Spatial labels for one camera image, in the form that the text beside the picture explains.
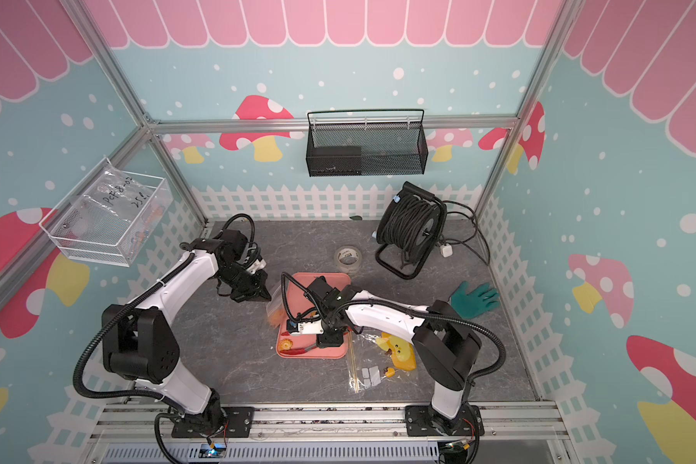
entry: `pink tray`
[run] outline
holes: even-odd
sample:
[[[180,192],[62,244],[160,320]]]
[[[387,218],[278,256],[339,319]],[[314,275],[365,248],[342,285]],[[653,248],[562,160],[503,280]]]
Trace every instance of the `pink tray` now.
[[[350,284],[350,277],[348,274],[343,273],[296,273],[294,278],[307,287],[315,277],[321,275],[325,276],[327,283],[331,286],[343,290],[346,285]],[[304,312],[311,308],[313,305],[308,299],[304,297],[304,292],[302,292],[296,285],[288,285],[287,290],[287,301],[288,309],[292,314],[296,315],[298,312]],[[297,336],[281,336],[281,333],[287,330],[287,320],[284,319],[278,328],[278,338],[276,339],[276,353],[282,358],[309,358],[309,359],[339,359],[348,353],[348,343],[350,342],[350,333],[343,336],[343,345],[335,348],[315,348],[314,350],[307,351],[305,354],[295,354],[286,355],[281,354],[278,351],[278,344],[283,339],[290,339],[294,342],[292,349],[297,348],[307,348],[310,345],[314,345],[317,336],[316,335],[297,335]]]

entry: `wall-mounted basket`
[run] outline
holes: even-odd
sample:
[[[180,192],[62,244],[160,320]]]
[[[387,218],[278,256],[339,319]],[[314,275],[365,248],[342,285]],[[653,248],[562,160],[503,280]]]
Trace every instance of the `wall-mounted basket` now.
[[[111,170],[123,177],[110,187],[104,174]],[[107,158],[88,177],[93,173],[90,186],[71,198],[75,186],[39,226],[69,259],[129,267],[173,202],[170,187],[163,177],[118,171]],[[144,193],[133,189],[139,184],[146,187],[141,189]],[[118,193],[110,197],[112,189]]]
[[[308,113],[309,175],[423,174],[428,159],[424,114],[417,109]]]

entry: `red tool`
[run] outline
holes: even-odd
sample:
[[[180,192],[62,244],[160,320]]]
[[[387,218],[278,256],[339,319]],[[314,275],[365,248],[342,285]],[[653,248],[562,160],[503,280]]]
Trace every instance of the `red tool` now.
[[[287,356],[294,356],[297,354],[305,354],[307,351],[314,350],[317,347],[317,343],[308,346],[307,348],[294,348],[293,350],[284,350],[281,351],[281,354],[285,354]]]

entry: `white picket fence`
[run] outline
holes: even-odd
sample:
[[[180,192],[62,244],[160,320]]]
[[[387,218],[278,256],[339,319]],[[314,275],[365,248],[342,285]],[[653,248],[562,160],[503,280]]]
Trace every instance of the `white picket fence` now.
[[[192,190],[208,218],[224,219],[237,213],[246,213],[253,218],[267,220],[334,220],[349,219],[355,215],[364,219],[378,219],[399,191],[392,185],[381,190],[376,185],[369,189],[359,185],[355,190],[344,185],[338,190],[332,186],[327,186],[325,190],[319,190],[316,186],[309,190],[301,186],[294,190],[289,190],[286,186],[282,186],[280,190],[271,186],[265,190],[257,187],[244,190],[240,186],[233,191],[224,186],[219,191],[210,186],[205,191],[195,187]],[[434,185],[429,191],[442,200],[458,201],[475,208],[483,187],[478,185],[469,190],[464,184],[458,190],[452,186],[440,190]],[[454,205],[449,207],[450,211],[457,209],[460,208]]]
[[[129,302],[151,287],[180,258],[181,250],[178,244],[182,241],[191,241],[200,235],[201,226],[196,222],[193,211],[185,203],[174,201],[166,214],[167,220],[162,221],[162,235],[151,237],[154,239],[155,247],[145,250],[147,263],[137,264],[139,278],[128,281],[129,295],[126,298],[119,298],[119,304]],[[85,385],[91,390],[101,391],[129,389],[132,382],[109,373],[103,368],[100,352],[100,348],[96,349],[85,367],[83,375]],[[101,417],[103,406],[121,401],[120,399],[84,398],[75,392],[72,385],[65,387],[65,393],[69,400],[64,411],[46,417],[52,426],[49,439],[28,449],[28,454],[35,464],[77,462],[85,442],[90,438]]]
[[[508,230],[508,221],[503,220],[497,197],[491,197],[481,226],[490,244],[491,268],[500,285],[498,290],[522,343],[523,356],[533,367],[534,380],[544,390],[545,399],[559,405],[578,457],[592,464],[603,460],[612,464],[616,445],[598,433],[596,422],[600,413],[585,404],[586,384],[576,380],[570,370],[574,359],[563,354],[563,336],[551,329],[552,313],[542,306],[544,295],[534,289],[536,278],[526,272],[528,262],[521,261],[521,247],[513,242],[515,234]]]

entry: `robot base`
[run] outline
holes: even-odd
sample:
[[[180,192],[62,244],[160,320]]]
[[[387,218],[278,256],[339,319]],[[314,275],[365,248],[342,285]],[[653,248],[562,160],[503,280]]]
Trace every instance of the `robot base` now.
[[[227,438],[247,438],[250,436],[255,408],[222,408],[227,424]],[[176,422],[173,426],[173,438],[201,438],[200,433],[193,432],[185,422]]]
[[[404,421],[408,426],[409,437],[469,437],[472,432],[464,420],[474,424],[477,434],[484,435],[483,418],[477,406],[462,404],[454,421],[436,413],[429,405],[407,406],[404,409]]]

